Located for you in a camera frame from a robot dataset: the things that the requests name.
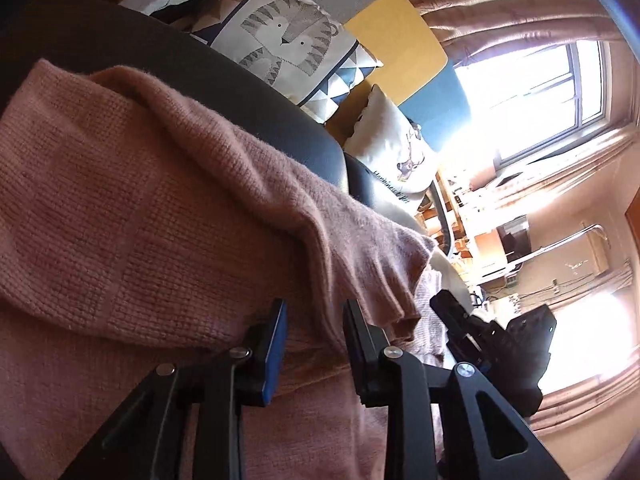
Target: window frame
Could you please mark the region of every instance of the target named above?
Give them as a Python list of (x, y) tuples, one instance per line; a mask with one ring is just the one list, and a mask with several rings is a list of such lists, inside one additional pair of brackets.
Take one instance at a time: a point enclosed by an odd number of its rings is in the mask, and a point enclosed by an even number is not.
[[(522, 162), (528, 164), (530, 162), (545, 158), (551, 153), (565, 148), (571, 144), (572, 147), (578, 146), (584, 142), (587, 142), (593, 137), (600, 134), (608, 124), (608, 107), (610, 99), (610, 81), (609, 81), (609, 56), (608, 49), (602, 41), (598, 41), (598, 52), (600, 54), (600, 74), (602, 75), (602, 101), (600, 114), (589, 119), (588, 122), (582, 124), (582, 78), (580, 74), (580, 63), (578, 62), (578, 47), (576, 43), (569, 43), (565, 45), (567, 49), (567, 56), (569, 60), (569, 70), (574, 80), (575, 85), (575, 100), (577, 102), (575, 111), (575, 123), (574, 126), (555, 134), (553, 137), (543, 140), (533, 146), (529, 146), (526, 150), (523, 150), (514, 155), (502, 158), (498, 147), (494, 153), (494, 170), (497, 176), (506, 173), (506, 170), (515, 164)], [(552, 48), (557, 48), (557, 45), (551, 45), (535, 52), (544, 52)]]

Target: pink knitted fabric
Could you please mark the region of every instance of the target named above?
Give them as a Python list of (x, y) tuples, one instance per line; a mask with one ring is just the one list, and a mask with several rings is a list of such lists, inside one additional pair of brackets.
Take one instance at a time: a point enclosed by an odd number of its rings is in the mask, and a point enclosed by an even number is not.
[(34, 67), (0, 120), (0, 244), (0, 441), (28, 480), (276, 297), (287, 354), (273, 404), (245, 411), (248, 478), (382, 478), (385, 412), (353, 391), (340, 306), (400, 342), (422, 314), (410, 346), (443, 349), (430, 238), (130, 68)]

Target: tiger illustration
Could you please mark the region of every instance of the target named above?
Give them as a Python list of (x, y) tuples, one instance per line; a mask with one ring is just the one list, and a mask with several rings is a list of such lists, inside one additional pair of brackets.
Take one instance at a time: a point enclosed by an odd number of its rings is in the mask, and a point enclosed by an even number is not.
[(322, 63), (338, 27), (320, 9), (299, 0), (275, 0), (241, 24), (262, 45), (240, 65), (273, 85), (283, 63), (311, 76)]

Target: sofa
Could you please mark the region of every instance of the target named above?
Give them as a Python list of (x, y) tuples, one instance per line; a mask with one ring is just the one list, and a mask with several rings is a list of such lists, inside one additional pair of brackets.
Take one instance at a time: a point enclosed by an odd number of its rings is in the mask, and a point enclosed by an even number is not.
[[(374, 212), (421, 227), (398, 199), (308, 115), (226, 57), (171, 27), (101, 0), (31, 0), (0, 36), (0, 110), (34, 62), (78, 73), (127, 65), (153, 74), (304, 164)], [(441, 252), (443, 285), (471, 309), (465, 283)]]

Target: lion print pillow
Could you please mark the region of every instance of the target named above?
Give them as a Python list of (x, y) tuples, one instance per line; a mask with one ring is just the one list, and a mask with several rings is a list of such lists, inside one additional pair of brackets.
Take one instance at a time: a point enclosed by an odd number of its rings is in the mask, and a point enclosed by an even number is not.
[(312, 0), (215, 0), (191, 34), (324, 123), (382, 66)]

